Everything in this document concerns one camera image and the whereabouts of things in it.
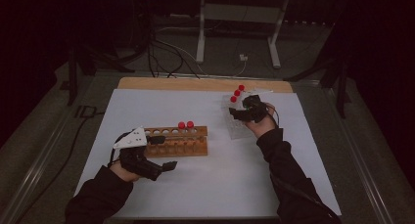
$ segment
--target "wooden peg board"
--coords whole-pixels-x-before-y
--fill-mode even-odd
[[[176,127],[145,128],[149,136],[165,136],[163,144],[148,144],[146,157],[199,157],[208,155],[208,128],[195,126],[192,129]]]

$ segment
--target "white paper sheet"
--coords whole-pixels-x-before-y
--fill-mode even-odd
[[[122,218],[262,218],[276,216],[278,200],[268,164],[254,137],[231,140],[221,111],[225,92],[115,90],[86,162],[77,191],[109,162],[115,139],[138,126],[171,127],[179,121],[207,126],[208,156],[151,158],[177,160],[175,170],[154,182],[134,185]],[[341,214],[296,94],[270,93],[261,100],[280,115],[284,139],[323,202]]]

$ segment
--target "black jacket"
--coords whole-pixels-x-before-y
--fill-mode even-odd
[[[258,140],[264,159],[269,163],[271,181],[280,201],[277,213],[282,223],[338,223],[327,211],[304,198],[282,189],[276,181],[283,181],[321,202],[311,179],[291,155],[291,145],[283,141],[282,129],[271,130]],[[66,209],[67,224],[103,223],[125,204],[133,184],[119,179],[107,167],[101,167],[94,179],[85,182]]]

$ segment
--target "metal frame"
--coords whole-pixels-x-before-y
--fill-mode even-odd
[[[284,0],[283,5],[281,8],[264,8],[263,10],[272,10],[274,12],[274,15],[269,17],[269,18],[261,18],[261,17],[251,17],[251,18],[243,18],[243,21],[246,22],[270,22],[270,23],[275,23],[275,29],[274,32],[272,33],[271,36],[268,37],[267,42],[268,42],[268,47],[269,47],[269,53],[271,55],[271,61],[272,61],[272,66],[274,68],[280,68],[281,67],[281,63],[280,63],[280,59],[278,57],[278,52],[277,52],[277,48],[276,48],[276,41],[277,41],[277,37],[278,34],[280,32],[283,20],[284,20],[284,16],[285,16],[285,12],[288,6],[290,0]],[[235,18],[231,18],[231,17],[227,17],[224,18],[223,15],[219,15],[219,14],[215,14],[212,10],[207,10],[207,9],[217,9],[217,7],[223,7],[226,9],[238,9],[237,6],[233,6],[233,8],[230,8],[232,6],[230,5],[213,5],[213,4],[206,4],[205,0],[201,0],[201,11],[200,11],[200,27],[199,27],[199,40],[198,40],[198,50],[196,53],[196,62],[198,64],[202,64],[204,62],[204,57],[205,57],[205,19],[213,19],[213,20],[229,20],[229,21],[234,21]],[[258,10],[260,10],[259,7],[244,7],[246,8],[245,10],[256,10],[258,12]]]

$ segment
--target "person's right hand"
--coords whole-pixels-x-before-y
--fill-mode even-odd
[[[254,133],[256,138],[259,138],[264,133],[274,129],[276,126],[274,120],[271,118],[271,115],[274,115],[275,107],[268,103],[264,104],[267,105],[269,115],[259,123],[255,123],[254,121],[245,122],[245,125]]]

